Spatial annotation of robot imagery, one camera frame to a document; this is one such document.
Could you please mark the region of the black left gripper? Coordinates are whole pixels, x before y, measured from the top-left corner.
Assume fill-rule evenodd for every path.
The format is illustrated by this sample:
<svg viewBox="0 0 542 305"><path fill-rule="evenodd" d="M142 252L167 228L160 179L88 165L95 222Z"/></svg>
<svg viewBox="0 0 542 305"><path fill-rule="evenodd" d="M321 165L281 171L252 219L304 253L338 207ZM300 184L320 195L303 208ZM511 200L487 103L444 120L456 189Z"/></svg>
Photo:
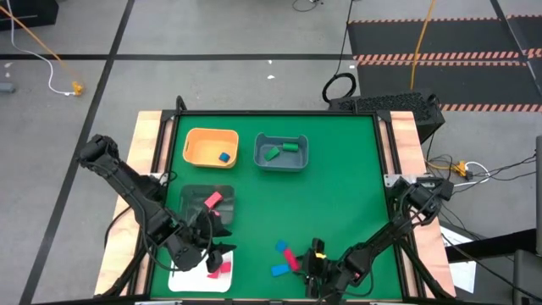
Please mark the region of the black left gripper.
<svg viewBox="0 0 542 305"><path fill-rule="evenodd" d="M187 272L194 269L207 255L208 273L214 273L223 263L223 255L236 249L236 245L212 244L214 237L231 236L232 232L217 215L210 221L204 220L188 225L183 221L170 220L163 246L170 256L170 262L163 266L169 272Z"/></svg>

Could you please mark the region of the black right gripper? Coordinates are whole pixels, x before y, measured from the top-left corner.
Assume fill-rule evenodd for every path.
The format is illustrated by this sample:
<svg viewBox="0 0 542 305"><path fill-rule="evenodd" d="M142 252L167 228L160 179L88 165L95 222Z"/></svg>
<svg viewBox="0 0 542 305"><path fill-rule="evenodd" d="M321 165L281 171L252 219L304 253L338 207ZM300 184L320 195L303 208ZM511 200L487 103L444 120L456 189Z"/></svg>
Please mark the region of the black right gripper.
<svg viewBox="0 0 542 305"><path fill-rule="evenodd" d="M320 280L327 279L337 269L343 267L344 263L340 260L331 260L324 255L325 243L319 238L312 239L312 251L296 257L300 268L296 271L305 279L306 298L320 298Z"/></svg>

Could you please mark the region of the long red foam block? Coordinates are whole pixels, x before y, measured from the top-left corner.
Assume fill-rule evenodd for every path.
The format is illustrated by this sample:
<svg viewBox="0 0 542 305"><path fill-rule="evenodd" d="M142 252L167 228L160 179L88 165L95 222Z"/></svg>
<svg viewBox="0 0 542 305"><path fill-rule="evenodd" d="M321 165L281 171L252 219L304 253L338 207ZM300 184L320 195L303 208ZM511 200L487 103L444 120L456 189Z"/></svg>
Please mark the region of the long red foam block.
<svg viewBox="0 0 542 305"><path fill-rule="evenodd" d="M301 268L299 262L297 261L296 255L291 251L290 248L287 247L283 251L283 255L292 271L298 271Z"/></svg>

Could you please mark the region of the red cuboid foam block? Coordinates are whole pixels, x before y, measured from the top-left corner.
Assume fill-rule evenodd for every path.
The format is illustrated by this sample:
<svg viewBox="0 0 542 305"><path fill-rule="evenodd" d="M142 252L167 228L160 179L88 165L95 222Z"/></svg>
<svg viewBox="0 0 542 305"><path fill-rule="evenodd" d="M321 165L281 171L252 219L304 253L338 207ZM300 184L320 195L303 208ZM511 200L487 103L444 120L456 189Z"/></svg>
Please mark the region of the red cuboid foam block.
<svg viewBox="0 0 542 305"><path fill-rule="evenodd" d="M207 208L214 209L214 207L220 204L223 201L223 199L224 199L223 195L220 192L215 191L212 195L210 195L204 201L204 204L206 205Z"/></svg>

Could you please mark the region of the white plastic bin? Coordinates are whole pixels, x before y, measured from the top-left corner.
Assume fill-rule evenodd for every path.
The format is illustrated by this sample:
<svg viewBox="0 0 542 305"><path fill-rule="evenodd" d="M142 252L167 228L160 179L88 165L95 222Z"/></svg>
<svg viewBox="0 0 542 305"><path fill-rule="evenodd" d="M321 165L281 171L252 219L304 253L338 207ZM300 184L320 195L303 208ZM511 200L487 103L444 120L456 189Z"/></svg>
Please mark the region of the white plastic bin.
<svg viewBox="0 0 542 305"><path fill-rule="evenodd" d="M208 278L206 261L201 261L195 268L187 272L170 272L168 288L173 292L227 292L232 284L234 252L223 255L224 262L232 262L232 270L228 274L221 274L217 279Z"/></svg>

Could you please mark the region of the transparent grey plastic bin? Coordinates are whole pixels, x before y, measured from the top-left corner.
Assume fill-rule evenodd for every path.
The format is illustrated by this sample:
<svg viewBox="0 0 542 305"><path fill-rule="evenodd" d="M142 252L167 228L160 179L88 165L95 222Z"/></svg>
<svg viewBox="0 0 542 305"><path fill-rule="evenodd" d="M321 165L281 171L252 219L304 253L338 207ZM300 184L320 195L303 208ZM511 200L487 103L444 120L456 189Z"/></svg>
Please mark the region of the transparent grey plastic bin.
<svg viewBox="0 0 542 305"><path fill-rule="evenodd" d="M204 201L215 191L220 192L224 199L209 209ZM200 213L211 212L222 219L224 225L231 225L234 220L235 189L227 185L186 185L180 193L180 217L188 224L196 221Z"/></svg>

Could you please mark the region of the yellow plastic bin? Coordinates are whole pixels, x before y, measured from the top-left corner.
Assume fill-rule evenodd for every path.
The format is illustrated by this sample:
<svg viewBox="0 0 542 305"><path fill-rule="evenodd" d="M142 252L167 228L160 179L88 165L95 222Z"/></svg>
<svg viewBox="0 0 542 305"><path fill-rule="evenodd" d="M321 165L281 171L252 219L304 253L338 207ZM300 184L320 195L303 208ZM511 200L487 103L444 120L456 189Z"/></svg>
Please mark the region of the yellow plastic bin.
<svg viewBox="0 0 542 305"><path fill-rule="evenodd" d="M193 128L188 131L182 150L183 159L196 167L230 169L236 163L239 135L234 130ZM218 158L228 153L228 163Z"/></svg>

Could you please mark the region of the blue-grey plastic bin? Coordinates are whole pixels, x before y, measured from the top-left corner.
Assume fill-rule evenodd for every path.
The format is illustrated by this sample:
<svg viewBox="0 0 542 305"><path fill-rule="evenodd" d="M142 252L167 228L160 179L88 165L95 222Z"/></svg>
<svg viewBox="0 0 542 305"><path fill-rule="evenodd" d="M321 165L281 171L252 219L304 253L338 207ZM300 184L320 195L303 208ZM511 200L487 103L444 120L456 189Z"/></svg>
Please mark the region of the blue-grey plastic bin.
<svg viewBox="0 0 542 305"><path fill-rule="evenodd" d="M299 151L285 152L282 149L283 142L298 143ZM279 148L279 156L269 162L265 161L265 153L274 146ZM307 167L308 164L308 139L304 135L299 135L297 137L266 136L261 132L256 136L255 139L253 159L255 164L260 169L267 171L302 171Z"/></svg>

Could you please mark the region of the white paper sheet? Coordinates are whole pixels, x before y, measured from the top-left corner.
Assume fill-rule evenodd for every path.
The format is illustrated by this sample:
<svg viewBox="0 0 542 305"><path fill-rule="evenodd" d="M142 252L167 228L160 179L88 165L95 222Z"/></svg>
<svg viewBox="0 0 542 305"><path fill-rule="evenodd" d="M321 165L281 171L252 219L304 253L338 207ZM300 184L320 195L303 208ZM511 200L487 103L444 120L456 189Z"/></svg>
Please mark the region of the white paper sheet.
<svg viewBox="0 0 542 305"><path fill-rule="evenodd" d="M472 239L462 236L453 230L449 230L444 226L440 227L440 231L446 247L451 247L452 245L457 246L472 241ZM449 266L454 286L463 291L474 293L477 264L473 261L467 261L462 263L449 263Z"/></svg>

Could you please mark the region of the black metal beam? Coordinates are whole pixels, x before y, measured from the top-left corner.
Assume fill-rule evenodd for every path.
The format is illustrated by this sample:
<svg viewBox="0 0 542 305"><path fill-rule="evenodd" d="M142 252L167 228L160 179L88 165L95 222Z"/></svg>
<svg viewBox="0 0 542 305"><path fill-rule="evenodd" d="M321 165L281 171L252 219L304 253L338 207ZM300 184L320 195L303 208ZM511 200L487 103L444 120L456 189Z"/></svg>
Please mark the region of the black metal beam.
<svg viewBox="0 0 542 305"><path fill-rule="evenodd" d="M542 255L542 233L536 229L523 230L445 248L450 263L510 256L518 250Z"/></svg>

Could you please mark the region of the black hazard-striped floor mat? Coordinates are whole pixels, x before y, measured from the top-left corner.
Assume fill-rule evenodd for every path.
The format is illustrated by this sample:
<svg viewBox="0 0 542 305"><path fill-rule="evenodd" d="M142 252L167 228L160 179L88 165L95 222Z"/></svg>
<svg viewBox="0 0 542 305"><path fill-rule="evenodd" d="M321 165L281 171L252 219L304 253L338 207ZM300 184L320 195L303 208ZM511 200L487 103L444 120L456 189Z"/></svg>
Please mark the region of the black hazard-striped floor mat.
<svg viewBox="0 0 542 305"><path fill-rule="evenodd" d="M445 111L542 113L542 14L355 20L361 93L428 90Z"/></svg>

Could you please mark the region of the black floor box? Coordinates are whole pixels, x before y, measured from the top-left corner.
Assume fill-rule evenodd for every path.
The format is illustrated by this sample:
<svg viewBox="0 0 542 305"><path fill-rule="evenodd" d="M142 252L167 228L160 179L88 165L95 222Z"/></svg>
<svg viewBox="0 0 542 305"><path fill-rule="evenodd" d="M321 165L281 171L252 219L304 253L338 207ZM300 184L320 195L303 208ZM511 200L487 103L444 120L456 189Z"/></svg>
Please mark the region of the black floor box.
<svg viewBox="0 0 542 305"><path fill-rule="evenodd" d="M57 0L0 0L0 8L20 20L27 27L54 25L58 16Z"/></svg>

